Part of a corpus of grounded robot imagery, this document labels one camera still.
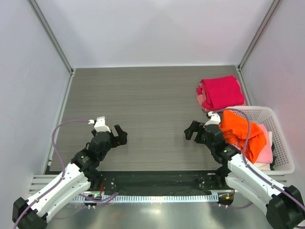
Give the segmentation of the orange t shirt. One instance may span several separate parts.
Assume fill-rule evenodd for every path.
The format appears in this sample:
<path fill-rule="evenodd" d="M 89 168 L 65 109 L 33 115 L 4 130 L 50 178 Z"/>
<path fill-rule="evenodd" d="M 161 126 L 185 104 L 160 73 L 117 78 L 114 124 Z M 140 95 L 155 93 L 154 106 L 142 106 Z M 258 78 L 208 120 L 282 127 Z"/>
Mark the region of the orange t shirt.
<path fill-rule="evenodd" d="M 250 136 L 250 125 L 247 120 L 232 111 L 223 111 L 223 118 L 219 124 L 226 143 L 236 145 L 242 150 L 246 150 L 246 145 Z"/>

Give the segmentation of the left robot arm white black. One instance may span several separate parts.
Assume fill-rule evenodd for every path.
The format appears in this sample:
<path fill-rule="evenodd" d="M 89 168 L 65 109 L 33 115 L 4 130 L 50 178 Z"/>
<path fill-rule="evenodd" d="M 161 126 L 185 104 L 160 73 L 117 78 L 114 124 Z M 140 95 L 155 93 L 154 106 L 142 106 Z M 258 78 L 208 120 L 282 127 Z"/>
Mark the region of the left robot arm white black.
<path fill-rule="evenodd" d="M 97 190 L 102 183 L 102 175 L 97 170 L 100 162 L 112 148 L 127 144 L 128 134 L 119 125 L 114 128 L 117 135 L 111 130 L 94 129 L 91 141 L 75 154 L 54 180 L 29 198 L 18 198 L 13 204 L 13 227 L 44 229 L 52 217 L 74 197 L 88 189 Z"/>

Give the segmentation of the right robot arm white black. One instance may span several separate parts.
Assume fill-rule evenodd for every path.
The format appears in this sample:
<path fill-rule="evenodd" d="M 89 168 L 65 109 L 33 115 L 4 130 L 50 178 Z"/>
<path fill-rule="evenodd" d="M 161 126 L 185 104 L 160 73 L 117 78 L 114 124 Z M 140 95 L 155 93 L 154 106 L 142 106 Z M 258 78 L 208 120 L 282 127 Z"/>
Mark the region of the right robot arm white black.
<path fill-rule="evenodd" d="M 190 140 L 204 144 L 216 162 L 222 164 L 216 171 L 219 188 L 230 187 L 248 198 L 266 216 L 274 229 L 294 229 L 305 220 L 305 206 L 300 191 L 293 185 L 285 187 L 256 168 L 235 146 L 226 143 L 216 124 L 192 121 L 184 134 Z"/>

